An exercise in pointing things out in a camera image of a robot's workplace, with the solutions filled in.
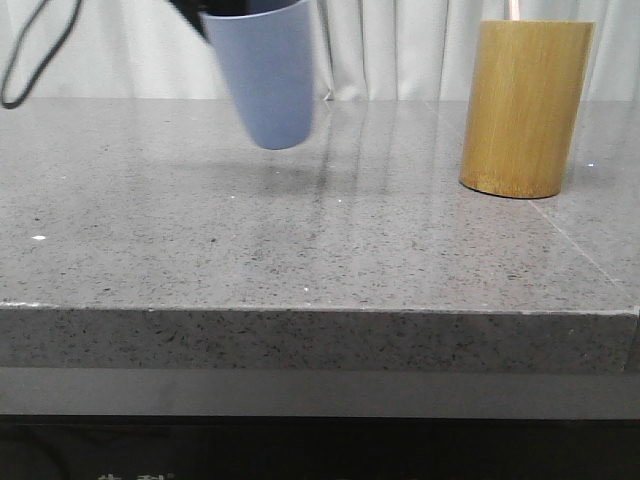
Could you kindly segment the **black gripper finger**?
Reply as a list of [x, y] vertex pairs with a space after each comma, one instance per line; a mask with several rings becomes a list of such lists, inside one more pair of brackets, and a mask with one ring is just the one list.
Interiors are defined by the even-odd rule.
[[202, 23], [203, 13], [213, 16], [239, 16], [249, 13], [246, 0], [169, 0], [169, 3], [206, 40]]

